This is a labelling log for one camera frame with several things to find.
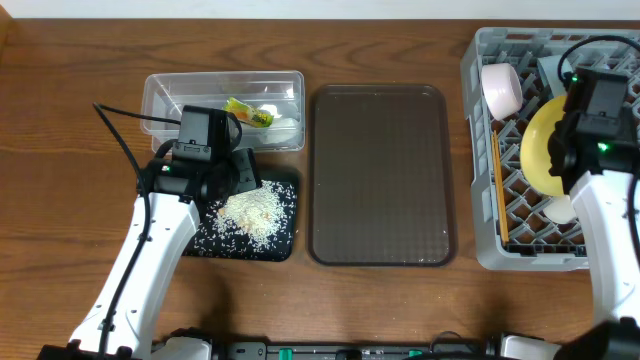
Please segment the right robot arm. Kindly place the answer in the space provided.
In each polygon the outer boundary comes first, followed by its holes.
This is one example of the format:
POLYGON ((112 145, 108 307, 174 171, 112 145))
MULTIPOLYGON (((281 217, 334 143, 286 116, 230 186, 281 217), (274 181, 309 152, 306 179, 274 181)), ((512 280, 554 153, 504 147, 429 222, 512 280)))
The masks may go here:
POLYGON ((639 143, 624 108, 625 75, 579 67, 568 78, 564 115, 549 142, 558 176, 583 231, 594 326, 558 359, 639 356, 639 143))

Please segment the pink bowl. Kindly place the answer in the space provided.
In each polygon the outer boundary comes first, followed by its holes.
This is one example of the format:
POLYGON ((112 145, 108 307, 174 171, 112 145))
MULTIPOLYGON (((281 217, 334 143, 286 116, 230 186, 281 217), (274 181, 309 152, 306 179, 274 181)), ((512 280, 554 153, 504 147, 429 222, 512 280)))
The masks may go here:
POLYGON ((503 120, 520 110, 523 93, 518 74, 508 63, 482 67, 481 87, 486 105, 495 120, 503 120))

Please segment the white cup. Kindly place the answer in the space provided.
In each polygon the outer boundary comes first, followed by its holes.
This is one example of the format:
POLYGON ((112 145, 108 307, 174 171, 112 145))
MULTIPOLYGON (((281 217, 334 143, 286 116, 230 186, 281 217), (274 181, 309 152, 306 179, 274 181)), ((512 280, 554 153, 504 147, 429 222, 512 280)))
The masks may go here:
POLYGON ((542 212, 549 220, 557 224, 567 224, 577 218, 568 195, 550 197, 542 212))

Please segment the yellow plate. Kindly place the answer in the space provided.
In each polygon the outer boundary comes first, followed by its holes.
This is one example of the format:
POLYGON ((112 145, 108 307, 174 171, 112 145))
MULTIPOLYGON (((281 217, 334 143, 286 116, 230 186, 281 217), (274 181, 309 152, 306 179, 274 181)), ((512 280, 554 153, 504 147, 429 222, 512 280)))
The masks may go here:
POLYGON ((532 117, 520 146, 520 166, 526 181, 537 192, 548 196, 563 196, 562 180, 552 176, 548 142, 555 124, 564 116, 567 96, 546 102, 532 117))

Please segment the light blue bowl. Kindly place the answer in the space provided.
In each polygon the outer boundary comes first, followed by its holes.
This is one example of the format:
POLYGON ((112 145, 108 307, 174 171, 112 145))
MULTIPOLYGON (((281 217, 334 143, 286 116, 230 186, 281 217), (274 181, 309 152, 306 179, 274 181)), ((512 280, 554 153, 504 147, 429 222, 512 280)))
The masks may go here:
POLYGON ((537 68, 541 81, 550 89, 553 97, 565 96, 567 91, 557 73, 560 55, 540 57, 537 59, 537 68))

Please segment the dark brown serving tray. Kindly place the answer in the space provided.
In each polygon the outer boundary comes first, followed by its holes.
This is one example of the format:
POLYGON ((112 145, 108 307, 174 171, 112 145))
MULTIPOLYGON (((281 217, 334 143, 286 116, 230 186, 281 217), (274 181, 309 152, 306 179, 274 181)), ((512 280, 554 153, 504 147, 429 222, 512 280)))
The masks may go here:
POLYGON ((446 101, 426 84, 314 97, 308 249, 327 266, 442 267, 457 247, 446 101))

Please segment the green snack wrapper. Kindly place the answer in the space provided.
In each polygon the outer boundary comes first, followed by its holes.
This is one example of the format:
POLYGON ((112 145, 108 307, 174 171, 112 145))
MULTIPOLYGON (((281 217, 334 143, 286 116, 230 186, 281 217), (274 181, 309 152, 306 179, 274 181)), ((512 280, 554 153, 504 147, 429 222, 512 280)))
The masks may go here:
POLYGON ((234 97, 230 97, 227 100, 223 110, 234 114, 240 122, 255 128, 268 128, 272 125, 274 119, 270 113, 259 110, 234 97))

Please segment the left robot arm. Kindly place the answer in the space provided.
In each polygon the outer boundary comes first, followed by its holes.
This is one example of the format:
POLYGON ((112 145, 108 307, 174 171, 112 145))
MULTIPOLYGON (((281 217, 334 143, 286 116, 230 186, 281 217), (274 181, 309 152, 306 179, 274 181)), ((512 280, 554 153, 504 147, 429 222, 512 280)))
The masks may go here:
POLYGON ((214 340, 182 329, 159 347, 154 332, 176 266, 208 203, 255 190, 262 182, 243 130, 224 110, 187 106, 179 134, 146 167, 122 149, 137 177, 128 234, 93 307, 67 345, 45 345, 42 359, 213 359, 214 340))

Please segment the white napkin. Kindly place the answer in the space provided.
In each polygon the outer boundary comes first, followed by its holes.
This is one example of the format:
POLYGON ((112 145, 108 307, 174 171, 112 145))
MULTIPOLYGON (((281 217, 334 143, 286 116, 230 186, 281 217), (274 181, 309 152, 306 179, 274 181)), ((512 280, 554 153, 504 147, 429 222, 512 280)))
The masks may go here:
POLYGON ((293 85, 283 92, 270 94, 261 100, 258 109, 273 116, 267 130, 261 130, 258 138, 264 146, 297 149, 302 139, 302 100, 299 86, 293 85))

